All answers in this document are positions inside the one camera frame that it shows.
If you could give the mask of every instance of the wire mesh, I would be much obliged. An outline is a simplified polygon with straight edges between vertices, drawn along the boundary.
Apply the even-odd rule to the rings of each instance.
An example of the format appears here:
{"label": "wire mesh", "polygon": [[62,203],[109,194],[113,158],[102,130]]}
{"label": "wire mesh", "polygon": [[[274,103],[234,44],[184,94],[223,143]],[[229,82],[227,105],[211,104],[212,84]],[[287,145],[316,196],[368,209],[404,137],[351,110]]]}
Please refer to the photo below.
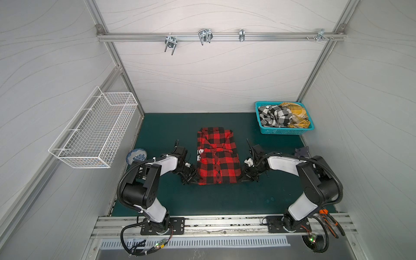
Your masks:
{"label": "wire mesh", "polygon": [[110,168],[137,107],[130,92],[101,93],[58,154],[73,168]]}

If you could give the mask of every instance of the blue and white bowl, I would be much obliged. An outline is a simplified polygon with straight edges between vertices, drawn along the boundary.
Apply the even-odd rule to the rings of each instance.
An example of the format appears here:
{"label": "blue and white bowl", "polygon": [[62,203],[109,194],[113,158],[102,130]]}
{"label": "blue and white bowl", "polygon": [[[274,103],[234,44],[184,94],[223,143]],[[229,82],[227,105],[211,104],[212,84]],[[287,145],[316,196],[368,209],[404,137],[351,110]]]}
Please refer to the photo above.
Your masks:
{"label": "blue and white bowl", "polygon": [[142,148],[137,148],[129,152],[126,157],[126,162],[131,165],[134,161],[144,161],[147,158],[147,153]]}

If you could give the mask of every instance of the red and black plaid shirt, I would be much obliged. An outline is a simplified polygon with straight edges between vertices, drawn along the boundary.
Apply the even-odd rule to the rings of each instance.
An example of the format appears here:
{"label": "red and black plaid shirt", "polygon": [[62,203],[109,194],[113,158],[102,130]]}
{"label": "red and black plaid shirt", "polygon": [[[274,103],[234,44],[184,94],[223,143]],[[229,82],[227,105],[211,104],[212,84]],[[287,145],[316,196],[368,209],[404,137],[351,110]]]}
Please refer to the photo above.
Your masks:
{"label": "red and black plaid shirt", "polygon": [[201,176],[199,185],[237,183],[241,169],[233,131],[222,127],[202,128],[198,132],[198,153],[201,156],[196,164]]}

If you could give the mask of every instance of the yellow plaid shirt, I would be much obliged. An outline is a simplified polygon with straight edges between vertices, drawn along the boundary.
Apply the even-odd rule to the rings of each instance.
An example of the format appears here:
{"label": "yellow plaid shirt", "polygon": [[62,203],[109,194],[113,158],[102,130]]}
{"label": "yellow plaid shirt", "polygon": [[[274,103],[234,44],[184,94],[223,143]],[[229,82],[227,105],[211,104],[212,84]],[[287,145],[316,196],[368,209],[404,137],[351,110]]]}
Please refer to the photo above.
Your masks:
{"label": "yellow plaid shirt", "polygon": [[281,107],[287,107],[292,112],[292,122],[288,125],[291,128],[309,128],[311,122],[309,121],[309,117],[306,114],[306,110],[294,103],[284,102],[280,104]]}

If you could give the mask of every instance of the white wire basket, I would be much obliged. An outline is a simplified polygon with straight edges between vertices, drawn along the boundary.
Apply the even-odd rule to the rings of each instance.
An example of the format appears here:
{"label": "white wire basket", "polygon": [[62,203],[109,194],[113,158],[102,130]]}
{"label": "white wire basket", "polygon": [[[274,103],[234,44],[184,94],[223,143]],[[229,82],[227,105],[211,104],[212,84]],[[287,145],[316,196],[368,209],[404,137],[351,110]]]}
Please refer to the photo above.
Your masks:
{"label": "white wire basket", "polygon": [[[137,101],[131,92],[100,93],[86,109],[91,96],[87,99],[49,149],[72,168],[110,168],[136,110]],[[85,115],[72,128],[82,113]]]}

